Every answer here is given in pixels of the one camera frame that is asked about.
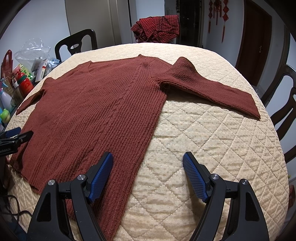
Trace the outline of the white medicine box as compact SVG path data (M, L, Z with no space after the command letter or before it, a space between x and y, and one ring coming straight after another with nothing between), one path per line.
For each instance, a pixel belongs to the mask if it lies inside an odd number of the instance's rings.
M40 62L39 67L37 69L37 74L36 74L36 79L35 82L40 82L45 74L46 68L47 68L47 64L48 64L48 59L44 59Z

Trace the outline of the red chinese knot decoration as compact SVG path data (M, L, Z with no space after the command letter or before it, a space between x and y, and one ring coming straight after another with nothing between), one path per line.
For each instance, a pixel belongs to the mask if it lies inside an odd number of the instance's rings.
M218 25L218 18L222 18L224 21L223 24L223 31L222 31L222 39L221 42L224 42L224 36L225 36L225 28L226 28L226 22L229 19L228 12L229 12L229 7L228 7L229 0L210 0L209 1L209 12L208 12L208 33L211 31L211 23L212 19L215 20L215 24Z

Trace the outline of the maroon knit sweater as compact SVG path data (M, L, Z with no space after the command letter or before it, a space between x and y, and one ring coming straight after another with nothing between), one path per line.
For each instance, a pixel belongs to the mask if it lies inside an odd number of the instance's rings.
M110 152L113 168L95 216L111 240L157 126L168 85L260 118L249 93L204 78L185 57L174 64L142 55L89 61L57 79L46 78L41 89L18 108L21 113L35 107L22 129L33 136L12 155L10 165L41 193L48 180L73 180Z

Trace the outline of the cream quilted table cover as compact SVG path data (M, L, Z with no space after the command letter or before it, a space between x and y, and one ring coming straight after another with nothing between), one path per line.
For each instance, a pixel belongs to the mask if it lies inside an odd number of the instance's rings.
M201 219L204 203L196 197L182 158L191 152L211 173L229 181L247 179L259 200L270 240L279 234L288 209L288 173L274 125L247 80L215 52L183 45L142 43L78 53L46 78L57 79L85 62L156 57L174 64L187 58L204 78L249 93L260 118L166 86L166 101L138 168L118 229L111 240L188 240ZM45 79L31 91L37 93ZM31 105L16 113L8 128L23 129ZM41 193L10 165L15 194L33 211Z

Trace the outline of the red checkered cloth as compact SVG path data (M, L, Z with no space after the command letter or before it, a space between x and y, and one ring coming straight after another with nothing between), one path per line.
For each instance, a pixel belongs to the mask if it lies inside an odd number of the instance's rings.
M132 26L131 31L137 43L169 43L179 35L179 16L141 18Z

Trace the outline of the dark wooden chair right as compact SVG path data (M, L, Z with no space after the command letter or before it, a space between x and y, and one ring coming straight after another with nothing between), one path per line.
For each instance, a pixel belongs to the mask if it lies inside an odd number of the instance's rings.
M280 140L285 162L295 159L295 69L280 67L261 98Z

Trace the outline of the white bottle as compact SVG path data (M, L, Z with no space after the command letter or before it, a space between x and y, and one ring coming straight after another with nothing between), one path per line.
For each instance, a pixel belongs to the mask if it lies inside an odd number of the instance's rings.
M6 110L11 112L11 96L1 89L1 102Z

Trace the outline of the red christmas bottle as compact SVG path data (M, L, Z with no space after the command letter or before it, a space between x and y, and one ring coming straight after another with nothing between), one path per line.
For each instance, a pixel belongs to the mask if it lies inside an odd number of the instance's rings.
M34 88L32 82L23 72L18 75L17 83L23 98L25 98Z

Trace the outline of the black chair far left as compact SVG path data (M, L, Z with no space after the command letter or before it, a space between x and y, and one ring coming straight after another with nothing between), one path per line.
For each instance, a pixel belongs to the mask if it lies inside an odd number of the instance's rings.
M97 39L96 39L95 31L93 29L85 29L60 40L55 45L54 50L55 50L56 59L62 62L61 55L60 55L60 48L63 45L67 46L68 52L71 55L74 55L76 53L81 53L82 40L85 36L90 37L92 50L96 50L98 47L97 47Z

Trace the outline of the red shopping bag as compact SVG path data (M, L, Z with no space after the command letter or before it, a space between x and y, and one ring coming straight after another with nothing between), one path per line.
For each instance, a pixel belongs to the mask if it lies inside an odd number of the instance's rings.
M11 50L8 50L1 63L1 78L12 77L13 70L13 54Z

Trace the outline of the clear plastic bag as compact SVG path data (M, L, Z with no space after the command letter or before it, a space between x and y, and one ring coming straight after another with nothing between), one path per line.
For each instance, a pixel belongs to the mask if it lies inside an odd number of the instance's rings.
M15 59L31 72L35 72L39 64L50 57L50 50L51 47L45 45L42 39L32 38L15 53Z

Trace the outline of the dark red door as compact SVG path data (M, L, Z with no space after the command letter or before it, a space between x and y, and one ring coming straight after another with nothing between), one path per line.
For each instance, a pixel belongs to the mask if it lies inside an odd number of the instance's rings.
M256 86L262 75L271 42L272 16L254 1L244 1L244 22L235 68Z

